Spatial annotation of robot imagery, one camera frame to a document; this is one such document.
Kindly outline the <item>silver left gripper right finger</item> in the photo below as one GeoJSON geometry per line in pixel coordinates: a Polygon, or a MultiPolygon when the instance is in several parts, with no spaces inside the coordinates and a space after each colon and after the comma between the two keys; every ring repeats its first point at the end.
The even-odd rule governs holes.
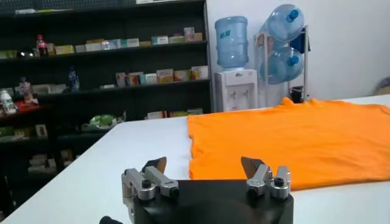
{"type": "Polygon", "coordinates": [[[270,166],[260,159],[241,157],[241,165],[246,174],[246,193],[256,200],[268,191],[271,197],[284,200],[291,190],[291,172],[287,166],[279,166],[276,176],[270,166]]]}

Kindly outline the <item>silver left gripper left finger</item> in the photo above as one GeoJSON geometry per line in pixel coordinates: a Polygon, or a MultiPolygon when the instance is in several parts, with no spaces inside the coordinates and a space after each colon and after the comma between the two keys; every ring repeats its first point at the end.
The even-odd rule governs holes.
{"type": "Polygon", "coordinates": [[[148,161],[140,171],[131,168],[122,173],[122,200],[128,208],[136,199],[145,202],[157,195],[171,200],[179,197],[179,182],[164,174],[166,162],[164,156],[148,161]]]}

